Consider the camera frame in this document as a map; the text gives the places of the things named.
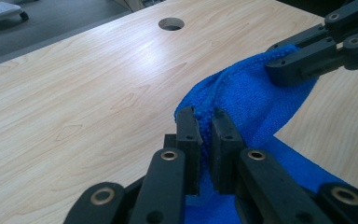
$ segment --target wood grain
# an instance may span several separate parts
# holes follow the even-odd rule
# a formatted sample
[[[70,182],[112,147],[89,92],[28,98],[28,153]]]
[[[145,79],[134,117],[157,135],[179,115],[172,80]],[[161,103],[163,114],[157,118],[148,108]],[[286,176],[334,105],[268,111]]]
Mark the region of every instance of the wood grain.
[[[185,27],[161,30],[168,17]],[[321,21],[275,1],[170,0],[0,64],[0,223],[62,223],[88,187],[128,186],[191,87]],[[358,72],[321,78],[277,135],[358,187]]]

